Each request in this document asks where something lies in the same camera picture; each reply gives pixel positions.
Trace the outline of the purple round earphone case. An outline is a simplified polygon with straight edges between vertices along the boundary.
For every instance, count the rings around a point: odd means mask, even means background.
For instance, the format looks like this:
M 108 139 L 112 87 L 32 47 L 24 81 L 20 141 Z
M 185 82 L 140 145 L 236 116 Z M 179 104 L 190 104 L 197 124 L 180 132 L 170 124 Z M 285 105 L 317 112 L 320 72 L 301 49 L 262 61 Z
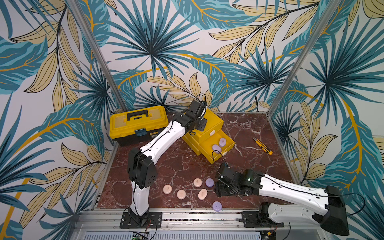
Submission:
M 212 178 L 207 178 L 205 180 L 205 185 L 208 187 L 208 188 L 212 188 L 214 185 L 215 185 L 215 181 L 212 179 Z
M 220 212 L 223 208 L 223 205 L 219 201 L 214 201 L 212 204 L 212 208 L 215 212 Z
M 219 145 L 213 145 L 212 150 L 213 150 L 213 153 L 220 154 L 222 151 L 222 148 Z

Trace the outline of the yellow drawer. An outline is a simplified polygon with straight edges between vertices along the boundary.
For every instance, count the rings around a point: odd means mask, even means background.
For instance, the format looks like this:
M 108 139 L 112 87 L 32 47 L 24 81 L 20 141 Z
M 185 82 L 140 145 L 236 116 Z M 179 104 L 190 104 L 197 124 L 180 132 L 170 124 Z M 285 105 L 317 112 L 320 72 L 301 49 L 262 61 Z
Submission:
M 220 154 L 213 153 L 212 146 L 219 145 L 220 138 L 227 139 L 227 144 L 224 148 L 222 148 Z M 235 142 L 222 130 L 210 136 L 200 145 L 202 154 L 211 164 L 219 160 L 221 156 L 225 156 L 227 152 L 230 151 L 234 146 Z

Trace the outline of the purple oval earphone case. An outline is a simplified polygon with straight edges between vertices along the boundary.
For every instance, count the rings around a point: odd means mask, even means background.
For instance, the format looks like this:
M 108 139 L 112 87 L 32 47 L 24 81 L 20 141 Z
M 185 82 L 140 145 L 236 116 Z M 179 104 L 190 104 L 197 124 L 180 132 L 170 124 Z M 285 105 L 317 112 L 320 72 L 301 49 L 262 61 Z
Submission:
M 227 144 L 227 139 L 225 139 L 225 138 L 220 138 L 220 140 L 219 140 L 219 146 L 220 146 L 221 148 L 224 148 L 224 147 L 226 146 L 226 144 Z

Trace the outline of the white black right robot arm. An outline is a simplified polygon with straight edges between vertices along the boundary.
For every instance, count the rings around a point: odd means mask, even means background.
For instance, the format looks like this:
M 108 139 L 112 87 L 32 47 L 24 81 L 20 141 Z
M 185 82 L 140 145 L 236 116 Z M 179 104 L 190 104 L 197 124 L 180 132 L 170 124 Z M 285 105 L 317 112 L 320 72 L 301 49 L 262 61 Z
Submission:
M 221 164 L 216 179 L 217 197 L 263 196 L 289 203 L 285 207 L 279 207 L 265 202 L 261 203 L 256 213 L 243 212 L 241 221 L 246 228 L 278 227 L 290 222 L 319 226 L 324 231 L 338 236 L 350 234 L 346 204 L 335 187 L 304 187 L 259 171 L 236 172 L 226 164 Z

